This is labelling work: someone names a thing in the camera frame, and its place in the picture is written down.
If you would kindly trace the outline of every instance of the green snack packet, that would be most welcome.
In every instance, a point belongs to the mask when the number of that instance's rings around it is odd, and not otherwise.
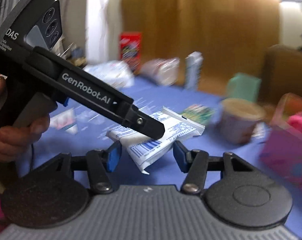
[[[181,115],[201,125],[208,125],[214,110],[203,105],[192,105],[185,109]]]

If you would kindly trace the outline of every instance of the screw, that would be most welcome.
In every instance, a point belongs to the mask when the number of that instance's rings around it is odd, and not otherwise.
[[[95,186],[95,188],[98,190],[98,191],[108,191],[111,189],[111,185],[110,183],[107,183],[107,182],[99,182],[97,183],[97,185]]]
[[[199,191],[199,187],[192,183],[187,183],[182,186],[184,192],[187,193],[196,193]]]
[[[142,123],[143,123],[143,119],[142,119],[142,118],[139,118],[139,119],[137,120],[137,123],[138,123],[138,124],[142,124]]]

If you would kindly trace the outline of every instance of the blue cloth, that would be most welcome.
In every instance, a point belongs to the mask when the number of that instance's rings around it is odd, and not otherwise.
[[[217,114],[213,117],[213,124],[206,127],[202,136],[187,140],[184,142],[184,145],[188,149],[205,150],[209,152],[210,155],[214,156],[222,156],[222,154],[227,151],[234,152],[284,184],[290,190],[294,198],[294,207],[288,217],[286,226],[299,237],[302,237],[302,193],[277,175],[273,174],[259,162],[259,153],[263,148],[265,139],[253,139],[251,143],[239,147],[226,142],[220,136],[219,132],[215,129],[214,124],[219,120],[221,111],[219,102],[222,99],[221,97],[202,92],[186,91],[175,86],[158,87],[139,77],[135,78],[134,87],[124,89],[123,92],[135,99],[136,106],[139,108],[148,106],[152,112],[159,111],[162,106],[166,106],[171,110],[180,113],[192,104],[202,104],[216,109]],[[76,135],[72,135],[63,130],[50,128],[48,132],[43,134],[41,140],[34,145],[34,167],[41,165],[61,152],[71,152],[74,156],[85,155],[85,153],[90,150],[106,149],[112,144],[112,141],[105,137],[105,133],[108,129],[117,124],[102,116],[94,118],[94,116],[96,116],[95,113],[90,112],[89,109],[73,100],[70,100],[67,108],[59,106],[51,116],[55,116],[70,108],[75,109],[79,132]],[[29,172],[30,159],[31,154],[26,154],[17,161],[17,169],[20,176],[24,176]],[[119,184],[175,184],[180,188],[186,176],[179,170],[173,157],[172,150],[148,167],[146,171],[148,171],[150,175],[141,174],[129,155],[126,152],[123,152],[120,163],[115,172],[110,174],[110,178],[113,181],[117,181]],[[75,179],[88,187],[88,178],[85,172],[75,172]],[[219,172],[208,172],[205,187],[209,187],[219,179]]]

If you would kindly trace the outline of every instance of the red package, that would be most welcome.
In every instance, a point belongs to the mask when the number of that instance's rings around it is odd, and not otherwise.
[[[120,36],[121,60],[125,61],[131,70],[139,70],[141,63],[141,33],[122,33]]]

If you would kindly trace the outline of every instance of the camera lens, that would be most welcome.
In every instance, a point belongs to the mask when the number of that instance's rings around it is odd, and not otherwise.
[[[42,20],[43,23],[48,23],[51,20],[54,13],[55,13],[54,8],[51,8],[49,11],[47,11],[45,16],[43,17],[43,20]]]
[[[46,30],[46,35],[47,35],[47,36],[50,36],[50,35],[53,33],[53,31],[55,30],[56,27],[57,27],[57,20],[53,20],[53,21],[49,24],[49,26],[48,26],[48,28],[47,28],[47,30]]]
[[[52,36],[52,38],[50,40],[50,43],[51,44],[55,43],[58,39],[58,36],[59,36],[59,32],[55,32],[55,34]]]

